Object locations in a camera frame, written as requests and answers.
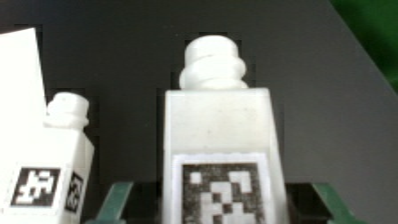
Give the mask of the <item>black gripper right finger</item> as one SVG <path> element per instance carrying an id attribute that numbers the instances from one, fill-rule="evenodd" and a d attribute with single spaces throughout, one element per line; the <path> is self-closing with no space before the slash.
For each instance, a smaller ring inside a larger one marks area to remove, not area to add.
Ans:
<path id="1" fill-rule="evenodd" d="M 314 183 L 312 188 L 321 199 L 330 218 L 326 224 L 367 224 L 357 217 L 348 209 L 348 206 L 339 197 L 332 185 L 326 183 Z"/>

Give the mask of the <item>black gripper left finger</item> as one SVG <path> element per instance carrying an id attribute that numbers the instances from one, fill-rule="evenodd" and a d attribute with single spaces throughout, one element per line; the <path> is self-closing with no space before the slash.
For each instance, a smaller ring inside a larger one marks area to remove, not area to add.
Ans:
<path id="1" fill-rule="evenodd" d="M 117 182 L 111 184 L 97 215 L 85 222 L 85 224 L 126 224 L 126 220 L 122 219 L 122 211 L 129 198 L 131 188 L 131 182 Z"/>

